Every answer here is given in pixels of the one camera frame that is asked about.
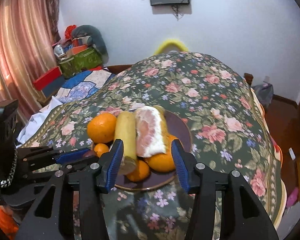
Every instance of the metal screw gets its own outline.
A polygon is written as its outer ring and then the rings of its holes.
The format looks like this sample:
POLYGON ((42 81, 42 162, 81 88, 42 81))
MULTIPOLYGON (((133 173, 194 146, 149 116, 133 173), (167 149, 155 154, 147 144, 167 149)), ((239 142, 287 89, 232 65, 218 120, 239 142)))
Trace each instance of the metal screw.
POLYGON ((195 166, 196 166, 199 170, 203 170, 203 169, 206 167, 206 165, 204 165, 203 163, 197 163, 195 166))
POLYGON ((237 171, 237 170, 234 170, 231 172, 232 176, 235 176, 235 177, 239 177, 240 176, 240 172, 237 171))
POLYGON ((98 163, 92 163, 91 165, 90 165, 90 168, 91 169, 93 169, 93 170, 95 170, 95 169, 97 169, 97 168, 99 168, 99 164, 98 163))
POLYGON ((54 174, 56 177, 61 177, 63 175, 63 171, 56 171, 54 174))

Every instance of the plate of fruit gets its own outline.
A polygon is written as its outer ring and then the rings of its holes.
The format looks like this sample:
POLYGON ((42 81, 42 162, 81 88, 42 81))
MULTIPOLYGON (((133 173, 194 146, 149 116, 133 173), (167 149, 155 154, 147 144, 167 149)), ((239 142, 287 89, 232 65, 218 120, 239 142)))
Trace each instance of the plate of fruit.
POLYGON ((176 114, 161 106, 144 106, 96 116, 87 126, 93 149, 100 157, 115 139, 123 141, 123 158, 115 182, 117 188, 144 191, 162 187, 176 176, 171 143, 179 139, 191 152, 191 133, 176 114))

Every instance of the green floral tablecloth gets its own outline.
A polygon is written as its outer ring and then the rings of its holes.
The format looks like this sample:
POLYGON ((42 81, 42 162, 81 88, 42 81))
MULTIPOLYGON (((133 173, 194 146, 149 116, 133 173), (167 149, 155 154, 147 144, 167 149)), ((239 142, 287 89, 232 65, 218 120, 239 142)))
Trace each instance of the green floral tablecloth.
MULTIPOLYGON (((282 189, 270 136, 244 79, 208 55, 173 52, 142 60, 90 98, 57 107, 24 147, 52 145, 65 151, 90 147, 86 125, 93 117, 103 112, 118 115, 141 104, 161 105, 180 116, 191 130, 197 160, 216 171, 239 170, 275 221, 282 189)), ((148 192, 113 188, 103 195, 110 239, 183 240, 193 201, 177 179, 148 192)), ((220 212, 217 194, 214 239, 220 232, 220 212)), ((75 216, 78 237, 79 223, 75 216)))

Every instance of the purple plate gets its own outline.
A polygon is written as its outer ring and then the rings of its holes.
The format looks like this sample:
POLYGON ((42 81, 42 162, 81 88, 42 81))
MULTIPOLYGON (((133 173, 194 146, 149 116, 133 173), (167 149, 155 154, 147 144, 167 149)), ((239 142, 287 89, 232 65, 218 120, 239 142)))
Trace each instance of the purple plate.
MULTIPOLYGON (((172 112, 165 111, 168 132, 181 141, 186 152, 191 152, 191 134, 187 125, 181 118, 172 112)), ((141 182, 131 182, 124 175, 118 175, 115 181, 117 188, 127 191, 152 190, 170 183, 176 176, 175 171, 162 173, 151 170, 150 176, 141 182)))

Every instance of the large orange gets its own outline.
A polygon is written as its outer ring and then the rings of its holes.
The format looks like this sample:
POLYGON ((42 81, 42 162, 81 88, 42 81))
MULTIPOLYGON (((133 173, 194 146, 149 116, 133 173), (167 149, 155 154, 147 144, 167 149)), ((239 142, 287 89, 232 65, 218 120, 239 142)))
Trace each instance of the large orange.
POLYGON ((98 143, 94 147, 94 151, 95 151, 96 155, 100 158, 101 155, 103 155, 104 153, 107 153, 109 151, 109 147, 103 143, 98 143))
POLYGON ((149 166, 142 160, 138 160, 135 170, 127 174, 127 178, 133 182, 142 181, 150 175, 149 166))
POLYGON ((113 114, 100 114, 88 123, 87 134, 95 144, 108 143, 114 139, 116 122, 113 114))
POLYGON ((176 169, 172 154, 171 154, 171 143, 177 137, 169 135, 169 147, 166 153, 159 153, 149 158, 145 158, 145 162, 148 163, 151 169, 158 172, 169 172, 176 169))

